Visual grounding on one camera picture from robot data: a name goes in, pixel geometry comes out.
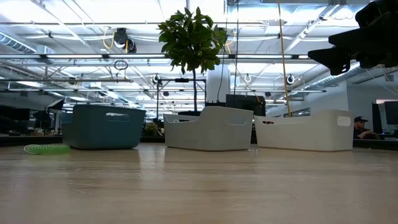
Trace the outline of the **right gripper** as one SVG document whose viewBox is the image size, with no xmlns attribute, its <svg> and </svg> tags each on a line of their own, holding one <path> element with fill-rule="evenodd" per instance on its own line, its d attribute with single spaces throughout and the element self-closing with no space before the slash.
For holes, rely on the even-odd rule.
<svg viewBox="0 0 398 224">
<path fill-rule="evenodd" d="M 386 68 L 398 66 L 398 24 L 395 22 L 381 22 L 334 34 L 328 38 L 328 42 L 335 46 L 352 41 L 356 44 L 356 60 L 361 68 L 373 68 L 378 65 Z M 326 66 L 331 75 L 348 72 L 353 55 L 353 50 L 341 47 L 308 52 L 308 57 Z"/>
</svg>

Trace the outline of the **white plastic bin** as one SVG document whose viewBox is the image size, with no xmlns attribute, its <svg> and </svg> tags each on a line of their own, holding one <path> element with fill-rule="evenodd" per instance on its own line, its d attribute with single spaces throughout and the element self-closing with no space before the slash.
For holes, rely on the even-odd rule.
<svg viewBox="0 0 398 224">
<path fill-rule="evenodd" d="M 353 114 L 321 110 L 311 116 L 255 116 L 257 145 L 275 149 L 336 152 L 353 148 Z"/>
</svg>

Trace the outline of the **green spring keychain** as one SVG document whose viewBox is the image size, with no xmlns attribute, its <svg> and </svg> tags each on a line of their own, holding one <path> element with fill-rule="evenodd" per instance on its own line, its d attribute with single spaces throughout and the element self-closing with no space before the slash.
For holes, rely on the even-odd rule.
<svg viewBox="0 0 398 224">
<path fill-rule="evenodd" d="M 24 147 L 24 151 L 28 154 L 64 154 L 70 152 L 70 147 L 63 144 L 30 144 Z"/>
</svg>

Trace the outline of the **black computer monitor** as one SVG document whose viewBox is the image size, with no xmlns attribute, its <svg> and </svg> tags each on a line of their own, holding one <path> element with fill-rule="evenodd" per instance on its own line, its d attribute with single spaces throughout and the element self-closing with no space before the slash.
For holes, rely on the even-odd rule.
<svg viewBox="0 0 398 224">
<path fill-rule="evenodd" d="M 382 123 L 379 105 L 376 103 L 372 104 L 372 116 L 373 116 L 373 131 L 377 134 L 382 134 Z"/>
<path fill-rule="evenodd" d="M 387 101 L 384 107 L 387 124 L 398 125 L 398 101 Z"/>
</svg>

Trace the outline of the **person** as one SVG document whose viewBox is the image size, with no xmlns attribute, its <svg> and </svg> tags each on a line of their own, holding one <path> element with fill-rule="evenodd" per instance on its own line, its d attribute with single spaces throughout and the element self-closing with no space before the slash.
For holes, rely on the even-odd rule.
<svg viewBox="0 0 398 224">
<path fill-rule="evenodd" d="M 354 119 L 354 131 L 353 138 L 354 139 L 373 139 L 378 140 L 379 136 L 371 131 L 370 129 L 365 128 L 365 124 L 368 121 L 364 119 L 362 116 L 355 117 Z"/>
</svg>

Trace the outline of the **potted green plant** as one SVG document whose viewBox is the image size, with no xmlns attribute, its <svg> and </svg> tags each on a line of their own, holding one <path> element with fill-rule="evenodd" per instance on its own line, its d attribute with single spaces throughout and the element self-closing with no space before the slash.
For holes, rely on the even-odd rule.
<svg viewBox="0 0 398 224">
<path fill-rule="evenodd" d="M 177 11 L 158 25 L 161 52 L 171 60 L 172 68 L 182 74 L 193 74 L 194 111 L 197 112 L 197 70 L 204 73 L 214 70 L 221 60 L 219 52 L 224 49 L 228 35 L 214 24 L 213 19 L 201 13 L 200 8 L 191 12 L 185 8 Z"/>
</svg>

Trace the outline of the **gray plastic bin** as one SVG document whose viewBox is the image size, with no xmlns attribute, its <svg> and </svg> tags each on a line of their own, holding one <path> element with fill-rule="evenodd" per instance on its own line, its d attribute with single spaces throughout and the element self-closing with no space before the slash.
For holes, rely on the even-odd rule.
<svg viewBox="0 0 398 224">
<path fill-rule="evenodd" d="M 164 114 L 167 147 L 197 151 L 239 151 L 251 144 L 254 113 L 207 106 L 199 116 Z"/>
</svg>

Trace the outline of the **small green desk plant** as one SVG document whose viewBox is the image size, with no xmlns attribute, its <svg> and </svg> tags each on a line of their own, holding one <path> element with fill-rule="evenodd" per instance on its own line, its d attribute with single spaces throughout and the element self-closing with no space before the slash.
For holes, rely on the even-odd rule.
<svg viewBox="0 0 398 224">
<path fill-rule="evenodd" d="M 143 136 L 161 136 L 161 129 L 156 123 L 146 123 L 142 131 Z"/>
</svg>

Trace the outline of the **teal plastic bin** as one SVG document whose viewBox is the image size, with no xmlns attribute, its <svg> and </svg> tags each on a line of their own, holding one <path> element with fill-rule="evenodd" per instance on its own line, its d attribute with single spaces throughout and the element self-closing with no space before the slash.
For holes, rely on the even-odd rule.
<svg viewBox="0 0 398 224">
<path fill-rule="evenodd" d="M 132 149 L 139 145 L 144 110 L 101 105 L 76 105 L 62 124 L 63 143 L 77 149 Z"/>
</svg>

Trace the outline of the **silver ceiling duct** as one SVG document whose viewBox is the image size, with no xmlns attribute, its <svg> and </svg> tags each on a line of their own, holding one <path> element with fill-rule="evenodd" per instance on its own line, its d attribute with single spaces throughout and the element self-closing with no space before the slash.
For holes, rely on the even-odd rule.
<svg viewBox="0 0 398 224">
<path fill-rule="evenodd" d="M 327 77 L 321 78 L 320 80 L 317 80 L 313 83 L 309 83 L 308 85 L 305 85 L 302 90 L 309 90 L 312 88 L 315 88 L 317 86 L 329 86 L 329 85 L 334 85 L 339 82 L 345 81 L 351 77 L 354 77 L 356 75 L 359 75 L 361 73 L 364 73 L 366 71 L 365 68 L 361 68 L 359 66 L 359 63 L 354 64 L 351 66 L 351 68 L 346 72 L 342 73 L 340 75 L 329 75 Z"/>
<path fill-rule="evenodd" d="M 0 31 L 0 44 L 12 48 L 23 54 L 54 54 L 55 51 L 46 45 L 28 44 L 10 34 Z"/>
</svg>

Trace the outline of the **black metal stand frame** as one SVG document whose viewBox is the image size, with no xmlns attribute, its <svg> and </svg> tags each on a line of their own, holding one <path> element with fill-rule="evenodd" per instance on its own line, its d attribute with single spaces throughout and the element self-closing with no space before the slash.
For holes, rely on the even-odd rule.
<svg viewBox="0 0 398 224">
<path fill-rule="evenodd" d="M 197 102 L 197 87 L 199 87 L 204 93 L 206 97 L 206 80 L 205 79 L 200 79 L 196 80 L 194 78 L 160 78 L 163 81 L 165 81 L 165 84 L 162 85 L 162 88 L 166 87 L 170 82 L 175 82 L 175 83 L 189 83 L 193 82 L 193 92 L 194 92 L 194 97 L 193 97 L 193 104 L 194 104 L 194 111 L 198 111 L 198 102 Z M 197 82 L 203 82 L 205 88 L 202 88 Z M 159 113 L 159 95 L 160 95 L 160 86 L 156 86 L 156 112 Z"/>
</svg>

